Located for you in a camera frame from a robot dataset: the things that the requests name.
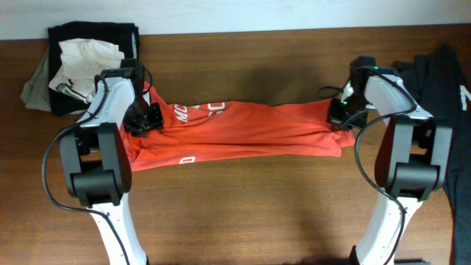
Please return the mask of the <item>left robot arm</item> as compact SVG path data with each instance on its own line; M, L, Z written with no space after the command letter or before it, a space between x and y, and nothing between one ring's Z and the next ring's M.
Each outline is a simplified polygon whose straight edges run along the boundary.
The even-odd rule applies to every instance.
M96 97L85 115L60 132L65 184L79 212L92 216L111 264L147 264L132 221L132 170L120 132L146 137L163 126L160 106L144 80L150 73L136 59L94 78Z

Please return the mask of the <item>orange soccer t-shirt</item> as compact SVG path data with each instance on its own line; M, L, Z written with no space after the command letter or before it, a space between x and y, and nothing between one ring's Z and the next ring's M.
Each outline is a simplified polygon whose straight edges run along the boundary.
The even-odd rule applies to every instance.
M163 126L144 137L120 131L134 172L273 155L339 157L355 143L351 132L328 123L328 99L278 106L238 101L185 106L169 104L155 88L145 87L160 107Z

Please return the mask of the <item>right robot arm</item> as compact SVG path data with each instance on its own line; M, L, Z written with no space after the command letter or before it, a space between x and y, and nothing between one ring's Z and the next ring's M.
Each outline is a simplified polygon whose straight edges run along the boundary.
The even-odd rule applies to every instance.
M378 192L368 228L352 247L349 264L395 264L406 227L430 194L442 187L452 140L452 127L422 108L394 68L359 56L333 97L327 120L337 129L359 130L355 161L361 164L360 142L367 129L384 122L386 130L375 161L375 176L359 172Z

